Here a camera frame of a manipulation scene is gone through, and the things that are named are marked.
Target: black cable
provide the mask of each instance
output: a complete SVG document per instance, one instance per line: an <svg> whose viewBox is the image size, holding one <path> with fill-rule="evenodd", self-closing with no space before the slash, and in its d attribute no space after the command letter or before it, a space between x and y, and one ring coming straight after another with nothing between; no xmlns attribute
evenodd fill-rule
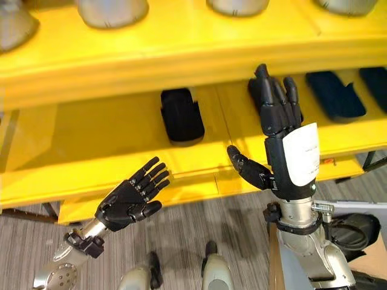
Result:
<svg viewBox="0 0 387 290"><path fill-rule="evenodd" d="M332 224L332 229L333 228L344 228L346 230L352 230L355 231L356 233L359 233L362 237L358 240L355 240L352 243L345 243L341 242L337 239L337 237L334 237L332 235L332 242L337 245L339 248L342 250L346 251L361 251L364 248L367 247L368 245L368 236L359 228L353 226L353 225L346 225L346 224Z"/></svg>

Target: silver cylindrical object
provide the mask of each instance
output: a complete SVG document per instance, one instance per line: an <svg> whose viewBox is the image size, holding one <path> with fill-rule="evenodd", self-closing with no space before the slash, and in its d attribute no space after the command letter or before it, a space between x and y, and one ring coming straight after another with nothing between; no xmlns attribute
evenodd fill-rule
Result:
<svg viewBox="0 0 387 290"><path fill-rule="evenodd" d="M21 0L0 0L0 52L28 41L38 26Z"/></svg>
<svg viewBox="0 0 387 290"><path fill-rule="evenodd" d="M77 0L83 21L95 28L118 28L145 17L147 0Z"/></svg>
<svg viewBox="0 0 387 290"><path fill-rule="evenodd" d="M86 239L87 237L95 237L99 236L100 238L104 238L108 233L110 233L109 229L101 223L98 219L91 220L83 229L81 229L81 234Z"/></svg>
<svg viewBox="0 0 387 290"><path fill-rule="evenodd" d="M207 0L214 10L232 16L251 16L266 9L269 0Z"/></svg>
<svg viewBox="0 0 387 290"><path fill-rule="evenodd" d="M282 217L281 224L295 228L307 228L315 223L318 214L312 211L312 198L298 199L294 201L279 200Z"/></svg>
<svg viewBox="0 0 387 290"><path fill-rule="evenodd" d="M319 0L324 8L338 14L366 15L372 11L377 0Z"/></svg>

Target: gray carpet floor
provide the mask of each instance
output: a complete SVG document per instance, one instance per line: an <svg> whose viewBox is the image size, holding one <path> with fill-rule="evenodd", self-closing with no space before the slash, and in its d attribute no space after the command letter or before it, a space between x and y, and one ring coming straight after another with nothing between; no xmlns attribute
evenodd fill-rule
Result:
<svg viewBox="0 0 387 290"><path fill-rule="evenodd" d="M377 158L385 151L377 152ZM359 156L361 162L365 155ZM318 199L387 202L387 166L341 184L318 184ZM110 235L105 252L81 270L78 290L115 290L121 276L160 256L162 289L200 289L200 268L208 240L218 242L236 289L268 289L268 236L262 214L270 191L162 209L146 221ZM40 211L36 205L32 209ZM0 216L0 289L31 289L34 272L53 256L68 227Z"/></svg>

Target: robotic arm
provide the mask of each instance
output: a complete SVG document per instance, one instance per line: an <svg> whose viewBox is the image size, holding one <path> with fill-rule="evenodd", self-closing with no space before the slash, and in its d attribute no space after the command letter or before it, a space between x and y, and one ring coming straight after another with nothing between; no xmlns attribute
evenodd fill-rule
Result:
<svg viewBox="0 0 387 290"><path fill-rule="evenodd" d="M152 169L158 162L157 157L151 159L132 177L119 184L100 203L96 218L83 229L73 229L65 234L53 260L36 273L33 290L72 289L80 267L89 257L97 258L103 253L104 238L110 232L142 221L161 209L160 201L149 202L169 185L169 180L165 179L169 172L164 170L164 163Z"/></svg>
<svg viewBox="0 0 387 290"><path fill-rule="evenodd" d="M227 153L236 171L259 189L271 189L279 202L268 204L267 222L274 222L279 238L292 250L316 289L355 289L355 279L341 250L330 241L333 207L315 204L319 171L316 123L301 126L298 91L292 78L280 82L270 77L265 65L249 82L249 93L261 116L268 164L242 155L235 146Z"/></svg>

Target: yellow shelving unit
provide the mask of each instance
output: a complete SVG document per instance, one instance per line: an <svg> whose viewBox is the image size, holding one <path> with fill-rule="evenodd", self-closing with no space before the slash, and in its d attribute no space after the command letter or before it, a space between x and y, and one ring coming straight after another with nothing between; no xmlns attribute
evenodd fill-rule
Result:
<svg viewBox="0 0 387 290"><path fill-rule="evenodd" d="M363 170L354 156L341 157L329 163L322 163L317 180L357 176L362 173ZM183 178L178 182L173 182L170 187L160 192L157 200L161 201L164 206L170 206L256 191L257 188L244 181L233 170L229 170L201 178ZM68 224L93 218L98 205L106 194L107 192L64 201L60 206L58 223Z"/></svg>
<svg viewBox="0 0 387 290"><path fill-rule="evenodd" d="M352 155L387 147L387 115L369 93L358 70L336 73L344 84L354 83L355 91L366 107L366 115L355 122L348 124L332 122L306 84L305 76L303 74L293 76L300 95L303 124L317 122L322 158ZM262 133L253 100L247 92L247 81L218 85L216 91L220 97L232 143L245 155L265 163L265 135Z"/></svg>
<svg viewBox="0 0 387 290"><path fill-rule="evenodd" d="M307 88L304 76L294 76L305 124L316 121L319 127L321 158L387 147L386 115L357 71L339 71L338 75L345 83L354 82L367 108L367 114L353 123L337 124L327 119ZM223 174L232 171L226 153L228 145L235 144L250 158L267 164L265 136L246 85L243 81L192 89L206 134L203 141L185 148L172 146L167 138L160 112L160 92L10 112L0 124L0 206L94 199L105 195L156 155L168 165L175 184L163 195L165 204L228 195L229 192L220 189ZM338 167L338 174L329 170L328 176L358 174L352 169L347 171L347 167L343 171L341 168L344 167ZM215 180L219 191L207 188ZM235 186L229 187L232 194Z"/></svg>
<svg viewBox="0 0 387 290"><path fill-rule="evenodd" d="M0 55L3 110L247 79L261 62L278 75L387 65L386 1L359 18L312 0L270 0L257 16L230 18L205 0L149 0L144 20L108 31L68 3L34 1L37 35Z"/></svg>
<svg viewBox="0 0 387 290"><path fill-rule="evenodd" d="M192 147L170 144L160 92L33 107L11 113L3 134L0 206L93 195L129 178L154 156L174 178L229 167L231 144L212 86L192 90L205 125Z"/></svg>

